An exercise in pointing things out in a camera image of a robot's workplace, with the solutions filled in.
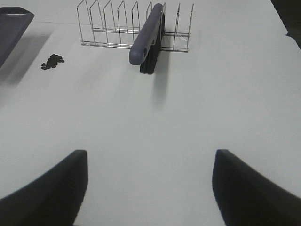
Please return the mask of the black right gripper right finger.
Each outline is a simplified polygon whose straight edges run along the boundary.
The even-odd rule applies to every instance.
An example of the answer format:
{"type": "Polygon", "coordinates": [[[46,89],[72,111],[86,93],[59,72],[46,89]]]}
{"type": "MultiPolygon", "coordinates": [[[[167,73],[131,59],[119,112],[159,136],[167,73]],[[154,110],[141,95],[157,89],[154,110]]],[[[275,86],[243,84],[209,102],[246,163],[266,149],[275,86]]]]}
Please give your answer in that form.
{"type": "Polygon", "coordinates": [[[299,226],[301,199],[229,150],[215,154],[212,189],[227,226],[299,226]]]}

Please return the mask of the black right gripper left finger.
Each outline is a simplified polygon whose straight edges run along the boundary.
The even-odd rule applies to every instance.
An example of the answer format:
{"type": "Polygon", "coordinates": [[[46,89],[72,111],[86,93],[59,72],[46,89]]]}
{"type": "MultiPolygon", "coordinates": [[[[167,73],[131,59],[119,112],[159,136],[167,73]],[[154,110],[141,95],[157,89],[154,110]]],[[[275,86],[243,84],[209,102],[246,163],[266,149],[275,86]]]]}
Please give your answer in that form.
{"type": "Polygon", "coordinates": [[[2,226],[72,226],[88,184],[87,152],[75,150],[0,200],[2,226]]]}

